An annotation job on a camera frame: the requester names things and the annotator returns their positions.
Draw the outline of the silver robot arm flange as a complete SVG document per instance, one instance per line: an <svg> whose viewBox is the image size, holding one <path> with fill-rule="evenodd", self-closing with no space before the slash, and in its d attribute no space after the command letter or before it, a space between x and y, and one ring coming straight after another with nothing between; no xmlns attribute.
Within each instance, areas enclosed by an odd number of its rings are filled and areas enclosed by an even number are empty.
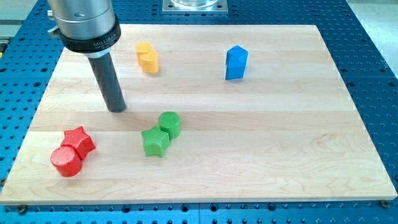
<svg viewBox="0 0 398 224"><path fill-rule="evenodd" d="M48 17L56 26L48 30L64 46L89 58L108 54L121 29L111 0L48 0Z"/></svg>

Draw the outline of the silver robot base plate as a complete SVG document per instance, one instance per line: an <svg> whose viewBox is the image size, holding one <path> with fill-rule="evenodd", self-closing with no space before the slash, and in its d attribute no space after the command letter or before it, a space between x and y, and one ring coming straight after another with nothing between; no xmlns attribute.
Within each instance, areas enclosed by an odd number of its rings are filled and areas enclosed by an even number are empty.
<svg viewBox="0 0 398 224"><path fill-rule="evenodd" d="M163 0L164 14L228 13L227 0Z"/></svg>

